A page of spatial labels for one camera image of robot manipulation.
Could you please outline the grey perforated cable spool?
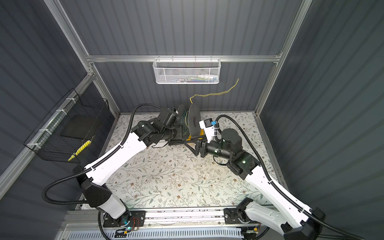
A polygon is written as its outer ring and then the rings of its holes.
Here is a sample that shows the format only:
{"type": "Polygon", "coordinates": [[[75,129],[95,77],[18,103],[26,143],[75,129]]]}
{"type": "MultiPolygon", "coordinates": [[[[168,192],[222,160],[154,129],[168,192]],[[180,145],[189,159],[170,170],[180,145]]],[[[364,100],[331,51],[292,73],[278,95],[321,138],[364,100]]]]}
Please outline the grey perforated cable spool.
{"type": "Polygon", "coordinates": [[[177,108],[179,118],[178,124],[181,127],[181,138],[187,140],[189,137],[197,137],[201,135],[201,121],[200,108],[197,104],[192,104],[189,107],[181,104],[177,108]]]}

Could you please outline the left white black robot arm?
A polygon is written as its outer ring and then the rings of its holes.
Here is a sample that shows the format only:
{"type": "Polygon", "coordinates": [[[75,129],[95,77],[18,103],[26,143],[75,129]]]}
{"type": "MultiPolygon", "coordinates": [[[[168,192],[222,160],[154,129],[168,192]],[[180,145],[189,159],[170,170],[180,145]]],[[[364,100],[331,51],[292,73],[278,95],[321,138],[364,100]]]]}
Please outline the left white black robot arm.
{"type": "Polygon", "coordinates": [[[106,186],[106,181],[128,160],[147,147],[161,140],[170,141],[180,133],[182,107],[178,109],[164,108],[160,114],[148,121],[140,121],[133,125],[130,118],[129,126],[123,139],[107,153],[94,162],[86,165],[80,172],[59,179],[46,186],[42,198],[53,205],[72,205],[86,203],[100,213],[108,214],[117,221],[118,226],[130,227],[132,214],[128,207],[106,186]],[[59,201],[51,199],[48,191],[58,184],[76,179],[83,192],[84,201],[59,201]]]}

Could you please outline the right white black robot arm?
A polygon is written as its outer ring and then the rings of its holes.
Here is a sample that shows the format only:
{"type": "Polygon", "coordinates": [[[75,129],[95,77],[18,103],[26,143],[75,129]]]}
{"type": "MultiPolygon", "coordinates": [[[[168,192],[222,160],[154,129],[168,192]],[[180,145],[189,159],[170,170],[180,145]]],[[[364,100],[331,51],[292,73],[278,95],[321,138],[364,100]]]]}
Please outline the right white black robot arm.
{"type": "Polygon", "coordinates": [[[326,215],[321,209],[312,209],[272,179],[255,147],[251,147],[253,155],[243,149],[242,141],[246,140],[249,145],[251,141],[233,118],[220,115],[217,119],[184,119],[182,124],[188,127],[190,137],[181,141],[181,144],[190,148],[196,156],[204,158],[206,155],[212,155],[213,158],[226,159],[226,166],[236,176],[258,189],[276,208],[273,211],[257,204],[251,198],[245,198],[237,206],[237,216],[241,222],[259,222],[280,233],[286,240],[361,239],[358,235],[327,224],[326,215]],[[221,118],[230,120],[238,129],[220,130],[218,120],[221,118]]]}

